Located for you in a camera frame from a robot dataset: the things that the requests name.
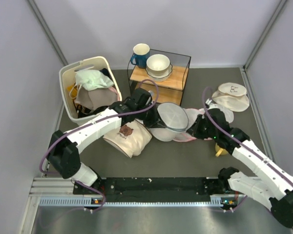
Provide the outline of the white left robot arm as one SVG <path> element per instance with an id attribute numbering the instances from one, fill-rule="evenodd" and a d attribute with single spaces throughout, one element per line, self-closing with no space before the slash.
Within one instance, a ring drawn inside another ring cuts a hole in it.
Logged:
<path id="1" fill-rule="evenodd" d="M 81 162 L 80 153 L 106 133 L 136 119 L 147 128 L 166 127 L 156 102 L 142 88 L 125 100 L 111 104 L 87 123 L 65 133 L 54 132 L 45 158 L 63 179 L 79 181 L 90 193 L 96 193 L 101 187 L 99 175 Z"/>

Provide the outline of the blue zipper white mesh bag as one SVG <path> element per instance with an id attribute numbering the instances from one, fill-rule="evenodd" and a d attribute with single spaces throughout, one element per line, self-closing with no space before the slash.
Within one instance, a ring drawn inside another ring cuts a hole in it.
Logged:
<path id="1" fill-rule="evenodd" d="M 167 127 L 149 129 L 156 139 L 169 142 L 186 131 L 188 116 L 182 107 L 172 102 L 165 102 L 158 105 L 157 111 Z"/>

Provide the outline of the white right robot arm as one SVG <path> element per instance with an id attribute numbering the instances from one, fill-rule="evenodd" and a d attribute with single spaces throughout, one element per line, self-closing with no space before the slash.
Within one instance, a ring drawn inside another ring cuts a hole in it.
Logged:
<path id="1" fill-rule="evenodd" d="M 293 176 L 266 156 L 245 132 L 231 127 L 211 99 L 206 100 L 204 113 L 196 117 L 188 133 L 197 139 L 214 140 L 258 177 L 251 178 L 233 167 L 223 168 L 218 175 L 222 192 L 245 194 L 268 209 L 281 225 L 293 228 Z"/>

